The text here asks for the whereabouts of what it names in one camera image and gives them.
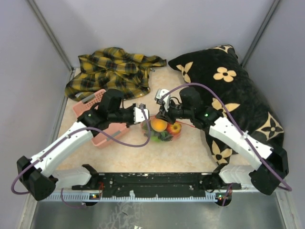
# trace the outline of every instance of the flower pattern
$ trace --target flower pattern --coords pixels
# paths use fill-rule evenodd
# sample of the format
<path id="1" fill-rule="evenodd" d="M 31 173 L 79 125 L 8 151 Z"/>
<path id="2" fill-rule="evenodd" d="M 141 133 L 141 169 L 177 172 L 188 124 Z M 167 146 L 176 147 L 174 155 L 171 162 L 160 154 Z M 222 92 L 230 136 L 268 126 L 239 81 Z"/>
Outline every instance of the flower pattern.
<path id="1" fill-rule="evenodd" d="M 214 155 L 212 155 L 213 159 L 218 164 L 228 164 L 228 161 L 226 158 L 230 157 L 232 155 L 233 150 L 232 149 L 225 149 L 223 152 L 220 152 L 220 149 L 215 141 L 212 142 L 212 152 Z"/>
<path id="2" fill-rule="evenodd" d="M 236 72 L 234 70 L 228 70 L 224 67 L 217 68 L 217 73 L 215 73 L 213 76 L 215 80 L 224 79 L 224 81 L 228 83 L 233 81 L 233 77 L 236 77 Z"/>
<path id="3" fill-rule="evenodd" d="M 230 49 L 230 48 L 233 48 L 231 45 L 218 45 L 218 46 L 216 46 L 216 47 L 214 47 L 214 48 L 212 48 L 212 49 L 219 49 L 219 50 L 222 50 L 222 51 L 224 51 L 224 52 L 226 52 L 226 53 L 228 53 L 228 50 Z"/>
<path id="4" fill-rule="evenodd" d="M 267 137 L 267 141 L 271 138 L 274 138 L 280 133 L 284 133 L 281 125 L 272 117 L 272 115 L 268 112 L 268 119 L 260 128 L 256 131 L 263 133 Z"/>
<path id="5" fill-rule="evenodd" d="M 184 81 L 186 81 L 187 83 L 191 82 L 191 78 L 189 77 L 189 75 L 187 73 L 191 69 L 192 64 L 193 64 L 193 62 L 189 62 L 184 67 L 181 64 L 176 66 L 182 72 Z"/>
<path id="6" fill-rule="evenodd" d="M 229 112 L 235 110 L 236 108 L 238 108 L 240 106 L 240 104 L 235 104 L 235 103 L 229 103 L 229 104 L 225 104 L 225 107 L 228 109 Z M 224 110 L 223 106 L 220 104 L 220 102 L 213 98 L 213 102 L 212 102 L 212 107 L 218 111 L 221 111 L 224 115 L 224 117 L 227 117 L 227 113 Z"/>

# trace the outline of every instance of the plaid shirt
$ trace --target plaid shirt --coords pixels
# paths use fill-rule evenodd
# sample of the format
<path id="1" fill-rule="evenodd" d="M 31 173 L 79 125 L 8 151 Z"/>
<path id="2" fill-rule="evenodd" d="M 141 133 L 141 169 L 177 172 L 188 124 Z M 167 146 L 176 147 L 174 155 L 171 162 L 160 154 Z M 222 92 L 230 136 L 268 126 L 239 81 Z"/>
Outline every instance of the plaid shirt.
<path id="1" fill-rule="evenodd" d="M 120 48 L 98 50 L 92 55 L 79 56 L 81 73 L 67 83 L 67 97 L 80 101 L 94 92 L 115 88 L 124 93 L 124 99 L 144 96 L 151 67 L 166 65 L 158 56 L 129 54 Z"/>

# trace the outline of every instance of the white wall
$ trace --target white wall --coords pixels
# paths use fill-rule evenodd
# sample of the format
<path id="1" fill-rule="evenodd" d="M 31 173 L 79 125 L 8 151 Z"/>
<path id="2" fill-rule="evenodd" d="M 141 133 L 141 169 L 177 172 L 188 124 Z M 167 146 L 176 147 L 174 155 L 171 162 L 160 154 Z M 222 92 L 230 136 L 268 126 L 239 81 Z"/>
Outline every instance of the white wall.
<path id="1" fill-rule="evenodd" d="M 247 69 L 285 129 L 288 183 L 305 228 L 305 1 L 284 0 L 262 36 Z"/>
<path id="2" fill-rule="evenodd" d="M 1 2 L 0 28 L 0 228 L 13 229 L 25 200 L 10 192 L 16 161 L 49 141 L 69 70 L 25 0 Z"/>
<path id="3" fill-rule="evenodd" d="M 273 0 L 35 0 L 74 66 L 119 46 L 171 59 L 232 44 L 241 59 Z"/>

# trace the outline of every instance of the pink basket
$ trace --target pink basket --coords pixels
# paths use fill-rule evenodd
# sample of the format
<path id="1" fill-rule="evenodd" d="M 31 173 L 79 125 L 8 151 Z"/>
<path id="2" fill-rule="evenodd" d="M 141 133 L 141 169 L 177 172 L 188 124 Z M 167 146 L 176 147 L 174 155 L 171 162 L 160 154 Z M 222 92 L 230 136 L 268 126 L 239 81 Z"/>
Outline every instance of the pink basket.
<path id="1" fill-rule="evenodd" d="M 88 111 L 95 103 L 99 103 L 102 99 L 103 94 L 106 91 L 101 89 L 96 93 L 84 98 L 83 100 L 79 101 L 76 105 L 73 106 L 73 111 L 76 117 L 79 117 L 84 111 Z M 122 135 L 127 133 L 129 128 L 126 127 L 126 124 L 121 123 L 111 123 L 109 128 L 104 130 L 107 134 L 111 135 L 115 139 L 120 138 Z M 98 148 L 103 148 L 113 142 L 111 139 L 106 137 L 103 134 L 96 135 L 92 140 L 94 146 Z"/>

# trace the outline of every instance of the black pillow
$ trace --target black pillow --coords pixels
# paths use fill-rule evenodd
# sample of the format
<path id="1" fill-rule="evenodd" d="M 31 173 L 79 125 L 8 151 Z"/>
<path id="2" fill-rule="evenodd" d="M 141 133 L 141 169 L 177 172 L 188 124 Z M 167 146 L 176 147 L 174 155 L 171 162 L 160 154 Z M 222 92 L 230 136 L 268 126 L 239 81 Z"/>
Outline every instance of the black pillow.
<path id="1" fill-rule="evenodd" d="M 187 53 L 168 62 L 182 72 L 187 83 L 202 83 L 211 88 L 224 102 L 243 131 L 268 145 L 283 145 L 284 130 L 267 100 L 238 63 L 231 45 L 220 45 L 206 50 Z M 207 105 L 226 112 L 218 100 L 205 89 L 194 86 Z M 218 164 L 229 163 L 235 152 L 226 144 L 206 135 L 214 160 Z"/>

